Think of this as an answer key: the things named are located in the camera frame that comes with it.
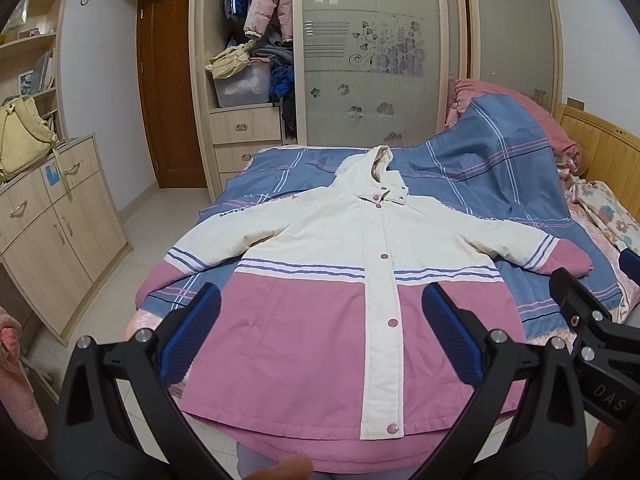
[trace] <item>metal handle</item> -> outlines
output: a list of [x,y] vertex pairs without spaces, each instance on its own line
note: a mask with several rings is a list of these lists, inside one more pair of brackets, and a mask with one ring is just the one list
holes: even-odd
[[58,229],[58,224],[53,224],[54,229],[56,230],[56,232],[58,233],[58,236],[60,237],[60,241],[62,242],[62,244],[66,244],[65,242],[65,237],[63,237],[62,233],[60,232],[60,229]]
[[22,213],[24,213],[24,210],[27,207],[28,203],[29,201],[25,198],[24,202],[22,202],[17,208],[15,208],[15,210],[9,213],[9,218],[15,218],[17,216],[20,216]]
[[69,231],[69,236],[73,236],[74,235],[74,230],[71,228],[71,224],[69,223],[69,220],[67,220],[66,216],[64,216],[64,215],[62,215],[62,219],[65,221],[66,228]]
[[78,168],[80,168],[80,164],[82,164],[82,162],[76,162],[71,168],[65,170],[65,175],[76,174],[78,172]]

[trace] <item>white wall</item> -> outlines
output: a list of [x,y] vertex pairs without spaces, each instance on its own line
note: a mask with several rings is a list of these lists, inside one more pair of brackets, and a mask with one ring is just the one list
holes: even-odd
[[640,136],[640,34],[619,0],[558,0],[562,100]]
[[138,91],[137,9],[138,0],[66,0],[58,49],[67,133],[95,132],[119,210],[156,179]]

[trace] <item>puffer jacket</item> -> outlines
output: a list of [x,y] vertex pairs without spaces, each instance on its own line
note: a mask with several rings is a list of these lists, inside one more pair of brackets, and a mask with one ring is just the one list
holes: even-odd
[[293,0],[253,0],[244,24],[248,38],[259,40],[263,37],[276,8],[282,40],[293,41]]

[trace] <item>blue gripper pad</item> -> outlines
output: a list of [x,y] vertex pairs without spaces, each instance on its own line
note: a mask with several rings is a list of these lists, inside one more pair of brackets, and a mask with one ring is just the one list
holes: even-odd
[[630,280],[640,285],[640,256],[631,249],[625,249],[620,253],[618,264]]
[[482,352],[443,294],[436,286],[427,285],[422,292],[422,312],[458,378],[477,388],[484,378]]
[[185,307],[189,309],[188,314],[165,343],[160,354],[158,377],[162,386],[168,388],[184,378],[220,315],[221,307],[222,297],[215,285],[208,286]]

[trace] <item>jacket pocket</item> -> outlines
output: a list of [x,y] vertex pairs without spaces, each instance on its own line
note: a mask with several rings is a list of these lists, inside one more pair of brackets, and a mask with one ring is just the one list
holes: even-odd
[[253,359],[255,353],[260,346],[260,341],[264,337],[271,322],[271,317],[276,310],[276,307],[280,303],[281,298],[284,295],[284,287],[281,285],[273,285],[268,291],[264,303],[260,306],[258,313],[255,317],[254,324],[249,329],[244,344],[240,350],[240,353]]

